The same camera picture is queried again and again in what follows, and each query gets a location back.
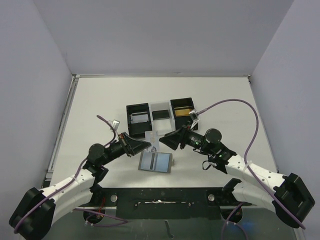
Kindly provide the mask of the white photo card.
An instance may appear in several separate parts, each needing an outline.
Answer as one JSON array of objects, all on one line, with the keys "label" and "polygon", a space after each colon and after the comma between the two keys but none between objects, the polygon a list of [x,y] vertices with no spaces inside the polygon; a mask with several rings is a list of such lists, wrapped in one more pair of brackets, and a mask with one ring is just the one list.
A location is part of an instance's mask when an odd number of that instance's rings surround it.
[{"label": "white photo card", "polygon": [[160,151],[159,135],[157,131],[146,131],[145,141],[151,144],[151,146],[146,149],[147,152]]}]

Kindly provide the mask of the black white three-bin tray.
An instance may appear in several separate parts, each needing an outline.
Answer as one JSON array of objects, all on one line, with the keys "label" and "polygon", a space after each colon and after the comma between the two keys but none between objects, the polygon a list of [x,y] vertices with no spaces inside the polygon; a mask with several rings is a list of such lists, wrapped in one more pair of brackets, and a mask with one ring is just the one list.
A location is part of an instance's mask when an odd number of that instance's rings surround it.
[{"label": "black white three-bin tray", "polygon": [[191,97],[127,105],[128,133],[137,139],[150,131],[163,136],[191,123],[189,112],[194,109]]}]

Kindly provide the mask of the grey leather card holder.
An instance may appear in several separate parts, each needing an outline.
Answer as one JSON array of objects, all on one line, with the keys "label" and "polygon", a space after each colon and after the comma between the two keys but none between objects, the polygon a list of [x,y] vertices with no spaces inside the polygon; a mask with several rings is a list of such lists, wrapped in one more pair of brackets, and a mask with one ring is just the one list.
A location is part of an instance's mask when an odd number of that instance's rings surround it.
[{"label": "grey leather card holder", "polygon": [[170,174],[173,162],[172,153],[143,151],[140,155],[138,169],[146,172]]}]

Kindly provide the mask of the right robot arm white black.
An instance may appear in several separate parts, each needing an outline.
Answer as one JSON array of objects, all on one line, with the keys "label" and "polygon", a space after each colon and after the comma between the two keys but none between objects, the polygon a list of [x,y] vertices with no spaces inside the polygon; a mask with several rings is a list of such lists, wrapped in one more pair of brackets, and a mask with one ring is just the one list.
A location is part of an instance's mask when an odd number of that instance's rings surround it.
[{"label": "right robot arm white black", "polygon": [[267,170],[245,160],[222,142],[222,134],[211,128],[200,135],[191,127],[182,126],[165,134],[159,141],[172,150],[190,146],[207,156],[217,170],[240,182],[232,186],[231,194],[238,202],[246,202],[274,212],[292,228],[304,228],[303,221],[315,205],[302,178],[294,173],[284,175]]}]

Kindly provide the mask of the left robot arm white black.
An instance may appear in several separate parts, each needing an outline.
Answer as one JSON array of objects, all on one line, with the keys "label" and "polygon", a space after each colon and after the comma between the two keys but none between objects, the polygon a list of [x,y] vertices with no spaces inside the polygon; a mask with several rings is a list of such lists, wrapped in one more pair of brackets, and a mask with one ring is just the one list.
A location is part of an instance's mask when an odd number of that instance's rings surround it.
[{"label": "left robot arm white black", "polygon": [[135,156],[151,146],[123,132],[109,146],[93,144],[75,174],[49,187],[29,189],[9,219],[9,225],[26,240],[41,240],[52,225],[92,199],[107,175],[106,164],[127,155]]}]

